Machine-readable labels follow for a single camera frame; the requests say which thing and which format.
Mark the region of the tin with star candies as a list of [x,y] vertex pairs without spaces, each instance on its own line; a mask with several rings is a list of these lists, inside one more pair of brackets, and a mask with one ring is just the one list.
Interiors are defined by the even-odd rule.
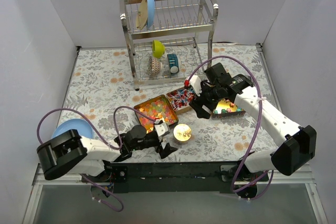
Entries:
[[243,116],[245,111],[235,105],[234,103],[230,102],[229,100],[221,100],[217,104],[217,107],[212,112],[211,118],[212,119],[224,119],[224,118],[231,118],[234,116]]

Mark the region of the tin with gummy candies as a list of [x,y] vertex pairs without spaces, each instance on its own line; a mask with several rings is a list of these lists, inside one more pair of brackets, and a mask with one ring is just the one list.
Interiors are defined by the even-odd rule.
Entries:
[[179,122],[178,116],[165,95],[140,103],[134,106],[134,109],[153,119],[163,120],[169,127],[175,126]]

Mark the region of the gold tin with lollipops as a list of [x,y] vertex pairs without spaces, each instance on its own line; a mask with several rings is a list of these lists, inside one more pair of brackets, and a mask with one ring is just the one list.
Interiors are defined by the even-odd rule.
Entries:
[[177,115],[192,109],[189,103],[193,100],[194,96],[195,92],[192,88],[185,89],[184,87],[175,89],[166,94],[171,107]]

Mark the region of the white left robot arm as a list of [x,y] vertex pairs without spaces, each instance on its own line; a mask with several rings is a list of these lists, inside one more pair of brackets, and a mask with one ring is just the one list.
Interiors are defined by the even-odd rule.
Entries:
[[114,150],[100,140],[79,135],[77,130],[68,130],[37,148],[37,154],[46,180],[54,180],[69,174],[85,174],[106,182],[111,178],[110,163],[122,162],[132,152],[153,147],[161,159],[177,151],[170,143],[162,145],[163,136],[170,132],[165,124],[156,124],[148,133],[141,125],[122,133],[114,141],[122,143]]

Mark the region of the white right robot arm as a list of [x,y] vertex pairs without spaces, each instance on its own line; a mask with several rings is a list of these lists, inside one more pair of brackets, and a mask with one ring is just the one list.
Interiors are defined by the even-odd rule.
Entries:
[[260,119],[260,126],[267,131],[276,149],[249,152],[238,166],[238,176],[251,180],[257,172],[277,170],[290,176],[315,155],[317,133],[308,125],[302,127],[290,120],[266,99],[258,95],[257,85],[242,74],[232,77],[221,63],[205,70],[207,79],[193,74],[184,85],[191,87],[195,96],[190,106],[200,119],[209,119],[219,101],[228,100],[243,109],[253,119]]

